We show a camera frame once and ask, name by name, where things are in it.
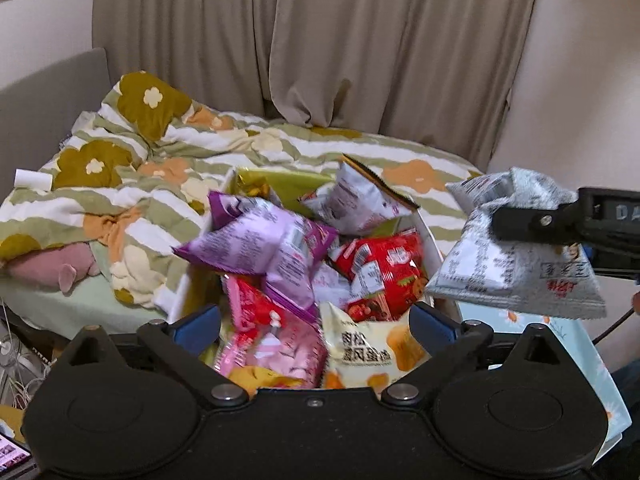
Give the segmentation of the grey white snack bag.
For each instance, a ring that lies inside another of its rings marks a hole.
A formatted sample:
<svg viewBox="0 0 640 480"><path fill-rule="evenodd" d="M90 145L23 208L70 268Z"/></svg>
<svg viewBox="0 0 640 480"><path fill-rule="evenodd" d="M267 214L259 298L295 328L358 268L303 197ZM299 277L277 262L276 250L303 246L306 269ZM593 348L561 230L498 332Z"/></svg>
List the grey white snack bag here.
<svg viewBox="0 0 640 480"><path fill-rule="evenodd" d="M582 246L503 242L491 231L492 217L502 206L555 210L577 200L576 192L518 167L448 183L446 189L468 220L426 292L552 318L605 317L605 301Z"/></svg>

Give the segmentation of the pink striped snack bag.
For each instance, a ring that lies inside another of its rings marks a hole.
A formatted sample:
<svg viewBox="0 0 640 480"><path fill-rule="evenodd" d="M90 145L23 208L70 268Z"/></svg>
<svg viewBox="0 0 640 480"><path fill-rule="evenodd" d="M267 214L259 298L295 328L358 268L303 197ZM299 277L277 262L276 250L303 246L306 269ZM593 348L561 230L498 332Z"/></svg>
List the pink striped snack bag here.
<svg viewBox="0 0 640 480"><path fill-rule="evenodd" d="M260 388L318 386L326 347L318 328L239 276L227 281L231 333L214 370L249 394Z"/></svg>

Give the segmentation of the orange white cake bag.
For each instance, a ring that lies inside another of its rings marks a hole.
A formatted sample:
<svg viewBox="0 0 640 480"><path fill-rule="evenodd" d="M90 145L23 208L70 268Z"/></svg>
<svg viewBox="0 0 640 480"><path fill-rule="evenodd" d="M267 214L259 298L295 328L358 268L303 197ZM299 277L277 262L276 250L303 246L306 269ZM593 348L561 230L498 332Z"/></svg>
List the orange white cake bag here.
<svg viewBox="0 0 640 480"><path fill-rule="evenodd" d="M320 304L328 356L325 389L372 388L380 394L393 382L431 359L411 335L409 313L398 321L355 322L329 302Z"/></svg>

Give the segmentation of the red snack bag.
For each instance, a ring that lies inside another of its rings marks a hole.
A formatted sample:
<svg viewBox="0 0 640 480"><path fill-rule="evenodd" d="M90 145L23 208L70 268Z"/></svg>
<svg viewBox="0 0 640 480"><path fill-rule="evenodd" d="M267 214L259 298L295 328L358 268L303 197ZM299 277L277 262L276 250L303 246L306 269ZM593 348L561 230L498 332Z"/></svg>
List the red snack bag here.
<svg viewBox="0 0 640 480"><path fill-rule="evenodd" d="M397 321L423 295L427 276L415 229L355 238L329 252L334 270L350 283L343 309L356 322Z"/></svg>

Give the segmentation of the purple snack bag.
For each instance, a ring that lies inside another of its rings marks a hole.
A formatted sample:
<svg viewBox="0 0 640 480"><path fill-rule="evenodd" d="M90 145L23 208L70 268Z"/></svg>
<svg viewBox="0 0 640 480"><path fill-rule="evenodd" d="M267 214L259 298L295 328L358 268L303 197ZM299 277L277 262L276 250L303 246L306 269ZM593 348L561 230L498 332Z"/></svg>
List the purple snack bag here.
<svg viewBox="0 0 640 480"><path fill-rule="evenodd" d="M218 272L258 276L269 299L317 322L312 279L337 230L259 197L212 191L208 200L212 227L174 254Z"/></svg>

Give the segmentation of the white orange-panel snack bag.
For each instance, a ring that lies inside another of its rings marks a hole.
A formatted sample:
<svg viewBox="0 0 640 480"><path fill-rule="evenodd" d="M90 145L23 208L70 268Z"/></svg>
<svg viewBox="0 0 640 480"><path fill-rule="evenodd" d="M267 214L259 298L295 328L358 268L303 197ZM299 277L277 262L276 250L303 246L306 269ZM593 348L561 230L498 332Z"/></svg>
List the white orange-panel snack bag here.
<svg viewBox="0 0 640 480"><path fill-rule="evenodd" d="M383 223L409 217L419 206L362 162L343 155L333 182L302 195L299 203L340 234L371 234Z"/></svg>

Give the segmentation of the gold foil snack bag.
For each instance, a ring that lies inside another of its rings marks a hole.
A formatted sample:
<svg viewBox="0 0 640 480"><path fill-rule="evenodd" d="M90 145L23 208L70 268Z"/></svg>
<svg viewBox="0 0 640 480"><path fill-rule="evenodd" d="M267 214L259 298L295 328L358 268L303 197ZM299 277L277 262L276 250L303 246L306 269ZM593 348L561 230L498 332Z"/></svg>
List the gold foil snack bag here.
<svg viewBox="0 0 640 480"><path fill-rule="evenodd" d="M262 172L238 170L235 174L233 192L236 195L272 200L272 187Z"/></svg>

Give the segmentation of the pink plush toy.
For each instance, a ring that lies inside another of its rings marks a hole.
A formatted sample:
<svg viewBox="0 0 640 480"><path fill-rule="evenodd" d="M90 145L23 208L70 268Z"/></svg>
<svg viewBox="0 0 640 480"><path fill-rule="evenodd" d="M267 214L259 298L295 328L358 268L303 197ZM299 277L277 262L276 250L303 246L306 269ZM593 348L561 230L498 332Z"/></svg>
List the pink plush toy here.
<svg viewBox="0 0 640 480"><path fill-rule="evenodd" d="M100 268L87 243L74 243L18 257L6 265L6 273L68 295L80 281L99 275Z"/></svg>

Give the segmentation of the green striped floral duvet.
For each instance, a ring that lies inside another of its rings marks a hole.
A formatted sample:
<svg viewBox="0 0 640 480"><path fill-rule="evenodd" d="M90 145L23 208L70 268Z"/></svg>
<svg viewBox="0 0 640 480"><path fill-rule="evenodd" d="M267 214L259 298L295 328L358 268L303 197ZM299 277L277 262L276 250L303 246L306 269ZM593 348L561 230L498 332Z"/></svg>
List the green striped floral duvet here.
<svg viewBox="0 0 640 480"><path fill-rule="evenodd" d="M330 176L343 155L415 200L448 252L463 214L446 184L475 177L470 162L390 136L218 112L137 72L122 76L43 166L50 188L16 188L4 200L1 260L96 240L108 249L115 297L165 310L186 272L172 250L203 225L207 195L229 170Z"/></svg>

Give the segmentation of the white paper roll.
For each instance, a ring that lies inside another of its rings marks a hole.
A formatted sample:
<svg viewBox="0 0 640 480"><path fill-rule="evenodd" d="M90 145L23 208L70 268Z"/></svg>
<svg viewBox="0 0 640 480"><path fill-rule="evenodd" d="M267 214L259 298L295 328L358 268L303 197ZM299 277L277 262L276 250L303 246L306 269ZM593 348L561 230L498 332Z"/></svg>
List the white paper roll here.
<svg viewBox="0 0 640 480"><path fill-rule="evenodd" d="M14 188L49 192L52 188L53 177L46 172L17 169L14 174Z"/></svg>

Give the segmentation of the smartphone screen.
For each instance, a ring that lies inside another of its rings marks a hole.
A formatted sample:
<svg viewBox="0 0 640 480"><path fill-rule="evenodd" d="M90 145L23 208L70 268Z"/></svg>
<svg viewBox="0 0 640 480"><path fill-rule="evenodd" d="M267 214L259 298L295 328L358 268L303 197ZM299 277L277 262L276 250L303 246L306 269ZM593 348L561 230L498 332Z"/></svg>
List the smartphone screen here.
<svg viewBox="0 0 640 480"><path fill-rule="evenodd" d="M37 470L29 450L6 436L0 441L0 480L19 479Z"/></svg>

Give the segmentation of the beige curtain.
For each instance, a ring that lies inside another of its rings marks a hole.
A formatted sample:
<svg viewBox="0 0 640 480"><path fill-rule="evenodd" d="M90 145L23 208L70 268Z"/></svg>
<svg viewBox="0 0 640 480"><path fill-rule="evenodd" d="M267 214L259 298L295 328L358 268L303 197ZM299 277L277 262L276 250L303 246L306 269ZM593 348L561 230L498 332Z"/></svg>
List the beige curtain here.
<svg viewBox="0 0 640 480"><path fill-rule="evenodd" d="M93 0L113 78L488 165L535 0Z"/></svg>

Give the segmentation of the grey upholstered headboard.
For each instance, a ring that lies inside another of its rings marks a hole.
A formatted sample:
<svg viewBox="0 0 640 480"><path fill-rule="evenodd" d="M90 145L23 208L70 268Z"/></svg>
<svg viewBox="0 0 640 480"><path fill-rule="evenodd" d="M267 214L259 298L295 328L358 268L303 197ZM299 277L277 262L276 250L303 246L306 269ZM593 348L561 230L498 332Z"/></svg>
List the grey upholstered headboard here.
<svg viewBox="0 0 640 480"><path fill-rule="evenodd" d="M82 112L112 88L102 48L50 65L1 90L1 195L17 169L37 170L58 151Z"/></svg>

